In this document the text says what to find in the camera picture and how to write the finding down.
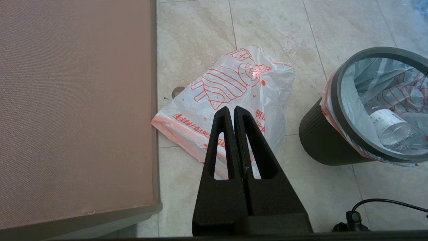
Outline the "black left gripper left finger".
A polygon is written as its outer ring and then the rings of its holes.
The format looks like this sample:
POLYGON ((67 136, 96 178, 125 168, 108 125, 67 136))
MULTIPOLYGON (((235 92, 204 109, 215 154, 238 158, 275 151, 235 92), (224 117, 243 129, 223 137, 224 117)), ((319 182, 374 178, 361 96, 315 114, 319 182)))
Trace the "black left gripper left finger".
POLYGON ((192 218, 193 236, 232 236, 235 222, 248 215, 240 159, 231 114, 227 107, 216 112, 192 218), (224 135, 228 178, 214 177, 219 135, 224 135))

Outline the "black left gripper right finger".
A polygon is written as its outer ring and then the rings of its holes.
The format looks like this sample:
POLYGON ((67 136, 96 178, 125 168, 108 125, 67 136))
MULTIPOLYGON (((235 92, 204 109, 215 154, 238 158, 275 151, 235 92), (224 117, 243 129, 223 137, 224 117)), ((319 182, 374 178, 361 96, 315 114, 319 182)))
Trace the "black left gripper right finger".
POLYGON ((234 134, 251 216, 307 212, 250 112, 234 109, 234 134))

